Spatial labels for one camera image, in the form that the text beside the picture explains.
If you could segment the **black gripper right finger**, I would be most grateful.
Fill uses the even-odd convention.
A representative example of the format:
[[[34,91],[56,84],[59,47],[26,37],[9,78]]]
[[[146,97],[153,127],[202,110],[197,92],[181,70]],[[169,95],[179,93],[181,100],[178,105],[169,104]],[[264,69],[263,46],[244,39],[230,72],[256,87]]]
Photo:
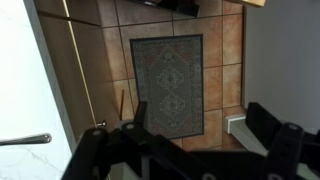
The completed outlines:
[[[275,137],[263,166],[263,180],[295,180],[304,131],[287,123]]]

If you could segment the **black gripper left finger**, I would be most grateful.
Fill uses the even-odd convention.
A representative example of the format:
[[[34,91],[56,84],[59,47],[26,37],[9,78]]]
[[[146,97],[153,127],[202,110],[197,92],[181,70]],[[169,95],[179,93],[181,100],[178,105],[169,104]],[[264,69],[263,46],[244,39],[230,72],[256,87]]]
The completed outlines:
[[[86,130],[78,141],[61,180],[105,180],[109,166],[101,155],[107,140],[107,131],[102,128]]]

